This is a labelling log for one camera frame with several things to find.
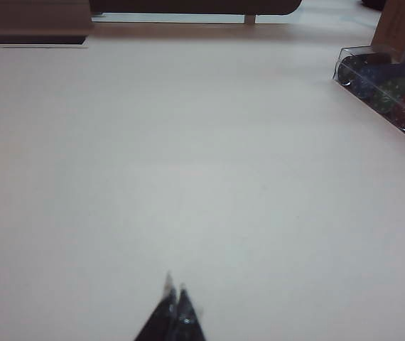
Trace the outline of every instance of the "blue poker chip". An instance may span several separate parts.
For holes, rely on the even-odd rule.
[[[378,85],[397,77],[405,77],[405,64],[365,65],[352,81],[352,92],[368,99]]]

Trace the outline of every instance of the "desk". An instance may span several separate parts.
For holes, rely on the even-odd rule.
[[[0,341],[133,340],[167,271],[208,340],[405,340],[405,135],[331,80],[378,18],[0,49]]]

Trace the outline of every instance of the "black object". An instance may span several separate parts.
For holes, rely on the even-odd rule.
[[[364,55],[350,55],[342,60],[337,70],[337,78],[341,85],[349,86],[357,73],[365,65],[390,64],[392,57],[388,53],[368,53]]]
[[[302,0],[90,0],[92,12],[289,14]]]
[[[205,341],[195,309],[184,288],[180,290],[177,319],[171,333],[169,341]]]
[[[82,44],[92,27],[87,0],[0,0],[0,44]]]
[[[167,276],[163,299],[135,341],[205,341],[187,290],[181,288],[177,303],[171,276]]]
[[[156,306],[135,341],[167,341],[171,338],[171,328],[176,321],[176,290],[165,287],[165,296]]]
[[[362,0],[365,6],[382,11],[387,0]]]

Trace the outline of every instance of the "plastic container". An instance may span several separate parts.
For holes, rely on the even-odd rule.
[[[343,48],[334,80],[405,133],[405,63],[387,46]]]

